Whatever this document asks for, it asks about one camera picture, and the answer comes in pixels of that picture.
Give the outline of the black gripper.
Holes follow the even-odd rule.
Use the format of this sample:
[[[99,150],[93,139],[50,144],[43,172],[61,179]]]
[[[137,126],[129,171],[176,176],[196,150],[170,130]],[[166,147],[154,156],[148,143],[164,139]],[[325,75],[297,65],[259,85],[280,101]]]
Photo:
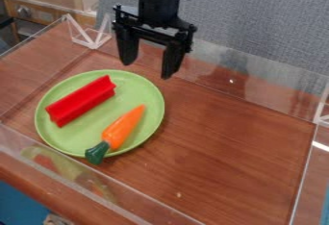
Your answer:
[[[137,60],[141,38],[168,46],[162,60],[164,79],[180,71],[197,32],[197,27],[180,18],[180,5],[181,0],[140,0],[137,7],[114,6],[114,30],[122,63],[130,65]]]

